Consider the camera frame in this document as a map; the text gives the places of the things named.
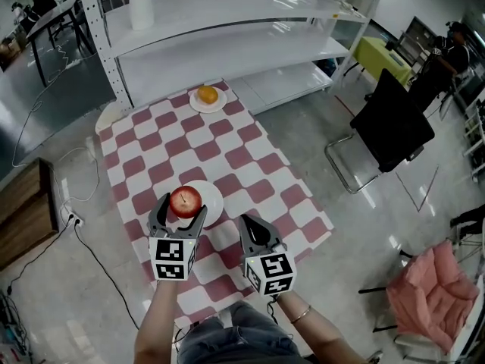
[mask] apple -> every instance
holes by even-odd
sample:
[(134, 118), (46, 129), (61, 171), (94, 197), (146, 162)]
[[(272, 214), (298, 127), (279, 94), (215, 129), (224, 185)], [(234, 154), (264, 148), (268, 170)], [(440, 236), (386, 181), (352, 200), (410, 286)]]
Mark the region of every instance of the apple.
[(191, 186), (181, 186), (170, 195), (170, 208), (180, 218), (192, 218), (202, 207), (202, 197)]

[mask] person in black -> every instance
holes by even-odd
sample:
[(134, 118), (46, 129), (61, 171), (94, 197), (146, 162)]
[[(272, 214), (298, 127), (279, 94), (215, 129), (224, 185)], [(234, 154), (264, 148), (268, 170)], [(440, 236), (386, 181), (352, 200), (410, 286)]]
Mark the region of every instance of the person in black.
[(485, 204), (476, 209), (469, 210), (462, 213), (460, 216), (453, 218), (449, 222), (451, 228), (457, 224), (464, 224), (465, 222), (472, 222), (473, 224), (460, 228), (460, 238), (467, 234), (480, 234), (482, 232), (482, 222), (485, 219)]
[(464, 24), (455, 22), (449, 28), (447, 38), (438, 36), (435, 39), (432, 54), (409, 90), (421, 111), (425, 111), (441, 92), (450, 91), (452, 80), (468, 69), (470, 57), (465, 46), (466, 28)]

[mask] plate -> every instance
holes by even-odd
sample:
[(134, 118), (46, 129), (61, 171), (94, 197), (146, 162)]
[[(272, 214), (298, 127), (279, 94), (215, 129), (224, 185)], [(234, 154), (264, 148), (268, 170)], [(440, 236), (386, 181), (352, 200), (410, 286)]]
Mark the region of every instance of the plate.
[[(224, 209), (224, 199), (219, 189), (206, 180), (192, 180), (184, 186), (191, 186), (196, 189), (201, 198), (202, 204), (207, 206), (207, 215), (204, 220), (204, 228), (215, 223)], [(189, 225), (191, 218), (179, 218), (185, 225)]]
[(203, 105), (206, 103), (199, 98), (199, 96), (197, 95), (197, 90), (194, 90), (190, 95), (190, 106), (194, 108), (197, 112), (201, 113), (214, 113), (220, 111), (227, 104), (227, 96), (226, 93), (224, 93), (219, 88), (214, 87), (214, 89), (216, 90), (218, 97), (217, 101), (212, 104), (212, 106), (209, 107), (207, 105)]

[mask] red and white checkered tablecloth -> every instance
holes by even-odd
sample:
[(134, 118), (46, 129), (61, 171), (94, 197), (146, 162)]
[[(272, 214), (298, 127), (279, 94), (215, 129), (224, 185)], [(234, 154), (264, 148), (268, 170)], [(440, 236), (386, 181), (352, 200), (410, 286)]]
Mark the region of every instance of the red and white checkered tablecloth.
[[(152, 284), (147, 228), (157, 200), (191, 180), (207, 180), (224, 197), (222, 216), (203, 230), (188, 281), (180, 282), (176, 323), (184, 327), (252, 292), (239, 266), (237, 218), (273, 223), (299, 261), (331, 235), (332, 223), (224, 81), (227, 104), (211, 114), (189, 105), (190, 89), (137, 109), (99, 133), (121, 219)], [(169, 225), (182, 226), (169, 212)]]

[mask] shelf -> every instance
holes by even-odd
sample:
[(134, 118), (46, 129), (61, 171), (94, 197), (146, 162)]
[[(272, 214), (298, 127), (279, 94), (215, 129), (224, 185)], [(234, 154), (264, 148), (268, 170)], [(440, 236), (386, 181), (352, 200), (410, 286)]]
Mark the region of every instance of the shelf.
[(329, 87), (332, 80), (312, 62), (229, 80), (230, 88), (254, 115)]
[(194, 30), (248, 20), (338, 18), (359, 23), (365, 17), (337, 0), (152, 0), (154, 25), (133, 31), (129, 5), (106, 14), (111, 54), (123, 55), (159, 40)]
[(216, 78), (348, 55), (306, 22), (239, 24), (189, 33), (119, 58), (136, 107)]

